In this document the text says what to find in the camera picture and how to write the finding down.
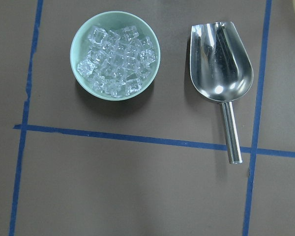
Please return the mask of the green bowl of ice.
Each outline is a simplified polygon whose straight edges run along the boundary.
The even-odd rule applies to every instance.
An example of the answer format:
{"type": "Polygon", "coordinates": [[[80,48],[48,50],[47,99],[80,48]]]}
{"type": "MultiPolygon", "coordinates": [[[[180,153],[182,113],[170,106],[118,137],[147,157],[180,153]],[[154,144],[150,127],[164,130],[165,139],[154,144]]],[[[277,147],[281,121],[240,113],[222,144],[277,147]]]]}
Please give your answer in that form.
{"type": "Polygon", "coordinates": [[[152,28],[123,11],[93,16],[76,32],[70,64],[76,81],[95,97],[122,101],[145,91],[161,59],[152,28]]]}

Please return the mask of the steel ice scoop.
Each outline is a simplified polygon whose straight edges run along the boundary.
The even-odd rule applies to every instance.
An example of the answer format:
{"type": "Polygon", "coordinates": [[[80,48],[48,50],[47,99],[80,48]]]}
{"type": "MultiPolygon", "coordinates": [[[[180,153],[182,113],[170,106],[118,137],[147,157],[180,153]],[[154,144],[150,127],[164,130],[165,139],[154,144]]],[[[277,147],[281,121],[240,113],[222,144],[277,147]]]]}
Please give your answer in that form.
{"type": "Polygon", "coordinates": [[[232,102],[250,90],[254,72],[234,23],[193,25],[189,62],[195,89],[221,107],[229,163],[242,163],[232,102]]]}

